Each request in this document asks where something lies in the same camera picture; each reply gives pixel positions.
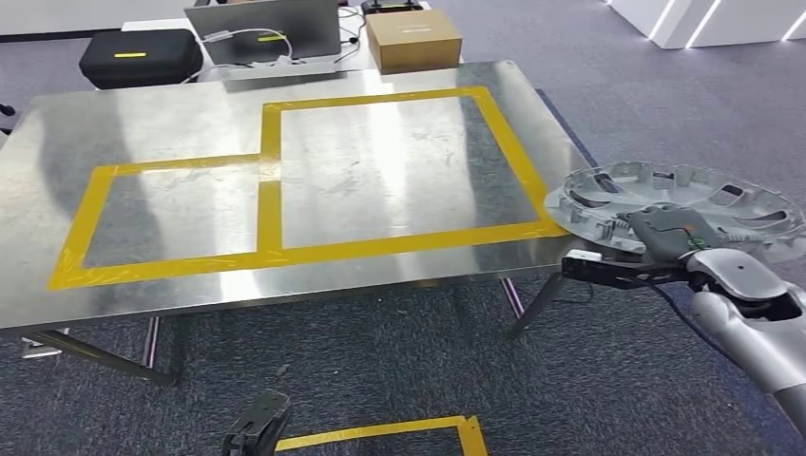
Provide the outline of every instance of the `metal bracket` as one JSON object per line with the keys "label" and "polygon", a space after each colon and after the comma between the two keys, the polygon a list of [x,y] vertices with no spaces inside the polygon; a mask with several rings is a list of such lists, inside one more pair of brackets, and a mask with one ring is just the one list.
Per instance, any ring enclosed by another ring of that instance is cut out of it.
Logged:
{"label": "metal bracket", "polygon": [[74,354],[116,371],[150,380],[157,385],[167,387],[176,384],[177,376],[152,369],[154,367],[159,327],[160,318],[158,316],[152,317],[148,323],[148,336],[145,341],[145,352],[142,364],[76,340],[64,332],[32,332],[27,334],[24,338],[36,342],[41,346],[51,348],[52,350]]}
{"label": "metal bracket", "polygon": [[[61,330],[56,331],[67,335],[70,332],[70,328],[63,328]],[[55,354],[62,353],[62,351],[59,349],[48,347],[47,345],[40,344],[39,342],[35,342],[26,337],[20,337],[20,340],[22,340],[24,344],[22,355],[23,359],[42,358],[45,356],[53,356]]]}

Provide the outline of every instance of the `table leg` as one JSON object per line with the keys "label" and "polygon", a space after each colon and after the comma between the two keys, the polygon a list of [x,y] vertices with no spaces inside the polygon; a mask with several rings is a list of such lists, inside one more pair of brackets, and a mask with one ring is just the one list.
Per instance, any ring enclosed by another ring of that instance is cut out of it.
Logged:
{"label": "table leg", "polygon": [[521,304],[521,296],[518,295],[515,284],[512,283],[511,278],[502,278],[501,286],[504,287],[504,293],[507,294],[507,301],[515,313],[515,318],[520,318],[524,314],[524,305]]}
{"label": "table leg", "polygon": [[62,352],[81,356],[82,358],[94,361],[116,371],[150,380],[160,386],[168,387],[176,382],[176,376],[174,375],[162,373],[158,370],[137,364],[134,361],[122,358],[108,351],[103,351],[58,331],[32,332],[27,334],[26,337],[40,344],[59,349]]}
{"label": "table leg", "polygon": [[539,315],[551,302],[551,299],[563,288],[563,283],[566,280],[563,278],[562,273],[554,273],[548,277],[546,284],[540,290],[534,299],[531,300],[528,307],[524,310],[523,314],[515,322],[515,325],[509,330],[507,337],[509,339],[517,338],[521,333],[532,324],[537,315]]}
{"label": "table leg", "polygon": [[154,368],[154,358],[157,356],[157,334],[160,331],[160,318],[152,316],[148,320],[148,333],[145,335],[143,347],[143,365],[149,369]]}
{"label": "table leg", "polygon": [[[62,330],[57,331],[62,334],[68,334],[70,332],[70,328],[63,328]],[[57,354],[62,354],[62,351],[59,349],[42,345],[39,342],[34,342],[25,337],[20,337],[20,341],[23,343],[23,359],[42,358],[44,356],[55,356]]]}

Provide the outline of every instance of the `yellow tape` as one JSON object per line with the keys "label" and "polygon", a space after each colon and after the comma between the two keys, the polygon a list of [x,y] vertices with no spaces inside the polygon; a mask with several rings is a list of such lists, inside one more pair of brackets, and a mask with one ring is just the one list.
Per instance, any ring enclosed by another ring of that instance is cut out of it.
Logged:
{"label": "yellow tape", "polygon": [[263,108],[258,187],[258,252],[282,250],[282,175],[280,174],[280,110]]}
{"label": "yellow tape", "polygon": [[487,447],[484,445],[478,418],[471,416],[468,421],[456,428],[459,431],[459,442],[462,444],[465,456],[487,456]]}
{"label": "yellow tape", "polygon": [[283,35],[283,36],[277,36],[277,35],[259,36],[258,37],[258,43],[265,43],[267,41],[279,41],[279,40],[284,40],[284,39],[285,39],[285,35]]}
{"label": "yellow tape", "polygon": [[257,163],[258,160],[259,154],[249,154],[204,157],[200,159],[152,161],[147,163],[125,163],[115,165],[115,176],[134,176],[146,171],[160,171],[164,169],[215,168],[232,164]]}
{"label": "yellow tape", "polygon": [[410,421],[406,423],[393,423],[389,425],[377,425],[366,427],[354,427],[352,429],[335,430],[321,434],[306,435],[302,437],[292,437],[278,442],[277,451],[288,449],[311,447],[314,445],[328,444],[332,442],[343,442],[345,440],[360,439],[366,437],[377,437],[380,435],[400,434],[404,432],[417,432],[440,428],[456,428],[459,433],[459,442],[462,446],[462,453],[465,456],[487,456],[487,449],[484,445],[484,437],[481,428],[478,426],[478,419],[472,416],[466,419],[464,416],[449,416],[445,418],[433,418],[430,420]]}
{"label": "yellow tape", "polygon": [[[497,141],[516,179],[521,183],[535,214],[536,221],[470,228],[382,239],[367,239],[337,244],[313,245],[284,249],[282,246],[282,198],[280,133],[283,110],[313,109],[330,106],[366,105],[449,97],[473,99]],[[146,263],[103,266],[84,269],[86,249],[104,200],[115,176],[131,176],[144,171],[225,166],[236,163],[259,163],[257,251],[252,253],[168,259]],[[59,290],[87,286],[110,285],[139,280],[192,276],[244,269],[263,269],[294,264],[335,261],[359,257],[377,257],[405,252],[449,249],[471,245],[507,242],[531,238],[548,238],[565,234],[548,217],[543,207],[546,187],[532,166],[526,152],[509,128],[488,90],[469,86],[423,92],[365,95],[348,98],[303,100],[266,104],[261,118],[259,154],[124,163],[99,166],[90,176],[84,199],[76,212],[65,245],[56,261],[48,288]]]}
{"label": "yellow tape", "polygon": [[89,243],[92,241],[95,225],[101,217],[101,211],[104,210],[104,201],[112,186],[116,168],[117,166],[114,165],[98,166],[92,170],[84,196],[76,209],[70,230],[67,232],[62,252],[59,254],[53,274],[50,276],[48,282],[50,289],[69,288],[60,285],[66,283],[69,278],[84,275],[84,257],[89,249]]}
{"label": "yellow tape", "polygon": [[148,55],[148,54],[146,54],[145,52],[120,52],[120,53],[115,54],[115,58],[116,59],[131,59],[131,58],[136,58],[136,57],[145,57],[146,55]]}

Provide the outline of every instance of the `robotic arm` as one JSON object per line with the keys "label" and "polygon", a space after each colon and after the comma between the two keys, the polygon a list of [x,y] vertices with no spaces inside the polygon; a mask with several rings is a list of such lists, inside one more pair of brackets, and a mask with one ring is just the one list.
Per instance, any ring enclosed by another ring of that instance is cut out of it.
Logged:
{"label": "robotic arm", "polygon": [[571,251],[563,259],[563,276],[624,290],[660,291],[658,284],[687,282],[695,292],[697,326],[680,314],[684,322],[719,342],[721,349],[703,337],[772,394],[806,436],[806,293],[754,257],[723,248],[694,209],[652,205],[620,217],[644,243],[650,261],[607,261]]}

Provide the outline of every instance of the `cable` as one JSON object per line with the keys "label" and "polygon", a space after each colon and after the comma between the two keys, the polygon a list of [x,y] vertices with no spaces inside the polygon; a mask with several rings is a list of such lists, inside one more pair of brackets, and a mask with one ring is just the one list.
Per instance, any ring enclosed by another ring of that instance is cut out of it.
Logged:
{"label": "cable", "polygon": [[342,16],[341,14],[339,14],[338,18],[339,19],[347,19],[348,17],[358,16],[358,14],[361,13],[361,11],[358,9],[358,7],[353,7],[353,8],[355,8],[355,10],[350,9],[350,7],[339,7],[340,10],[345,10],[345,11],[349,12],[350,14],[347,14],[346,16]]}
{"label": "cable", "polygon": [[668,295],[665,291],[663,291],[660,288],[658,288],[658,286],[656,286],[656,285],[654,285],[652,283],[649,283],[649,282],[647,282],[645,280],[641,280],[639,278],[634,278],[634,277],[619,277],[619,278],[622,278],[622,279],[624,279],[624,280],[626,280],[628,282],[633,282],[635,284],[638,284],[638,285],[641,285],[643,287],[646,287],[646,288],[652,290],[653,292],[655,292],[656,294],[658,294],[658,296],[663,298],[663,300],[666,301],[666,303],[669,305],[669,307],[672,308],[672,312],[674,312],[675,315],[677,315],[678,318],[683,323],[685,323],[685,326],[687,326],[691,331],[693,331],[702,340],[702,342],[705,342],[706,344],[708,344],[709,347],[711,347],[716,352],[718,352],[719,354],[724,356],[725,359],[727,359],[728,361],[731,362],[731,364],[733,364],[737,368],[741,369],[741,367],[736,362],[736,360],[734,360],[733,357],[731,357],[731,355],[728,354],[727,351],[723,350],[722,347],[717,345],[716,342],[714,342],[707,335],[705,335],[705,333],[702,332],[702,330],[697,325],[695,325],[693,321],[691,321],[687,316],[685,316],[685,314],[678,307],[678,305],[675,302],[675,300],[672,299],[672,296]]}
{"label": "cable", "polygon": [[[356,8],[356,9],[355,9],[355,14],[354,14],[354,15],[358,15],[358,8]],[[363,30],[365,27],[367,27],[367,16],[365,16],[365,15],[361,14],[361,19],[362,19],[362,21],[363,21],[363,22],[361,23],[361,26],[360,26],[360,27],[358,27],[358,30],[356,30],[356,31],[349,31],[349,30],[347,30],[347,29],[345,29],[345,28],[342,28],[342,30],[345,30],[345,31],[347,31],[348,33],[352,34],[352,35],[353,35],[353,38],[355,38],[355,49],[353,49],[353,50],[351,50],[350,52],[348,52],[348,53],[346,53],[346,54],[342,55],[341,57],[339,57],[339,58],[337,58],[337,59],[333,60],[333,63],[334,63],[334,64],[337,64],[337,63],[341,62],[342,60],[344,60],[344,59],[346,59],[346,58],[350,57],[351,55],[354,55],[356,52],[358,52],[359,50],[361,50],[361,31],[362,31],[362,30]]]}
{"label": "cable", "polygon": [[288,54],[286,55],[286,57],[288,57],[290,60],[293,60],[292,55],[294,54],[294,48],[291,46],[291,42],[288,41],[288,38],[285,35],[283,35],[282,33],[278,32],[278,31],[276,31],[274,29],[271,29],[271,28],[242,28],[240,30],[235,30],[235,31],[222,30],[222,31],[218,31],[216,33],[211,33],[211,34],[205,36],[203,40],[199,41],[199,44],[203,45],[204,43],[214,43],[214,42],[219,41],[219,40],[225,40],[227,38],[232,38],[233,36],[235,36],[235,35],[237,35],[239,33],[247,33],[247,32],[269,32],[269,33],[274,33],[277,37],[281,38],[282,41],[285,42],[285,46],[288,47]]}
{"label": "cable", "polygon": [[211,69],[215,69],[215,68],[233,68],[233,67],[234,68],[243,68],[243,67],[253,68],[253,66],[247,65],[247,64],[218,64],[218,65],[213,65],[213,66],[211,66],[209,68],[204,68],[204,69],[200,69],[199,71],[196,71],[195,73],[193,73],[190,76],[188,76],[187,79],[185,79],[184,81],[180,82],[179,84],[187,84],[187,83],[193,81],[194,79],[198,78],[199,76],[203,75],[204,73],[206,73],[207,71],[209,71]]}

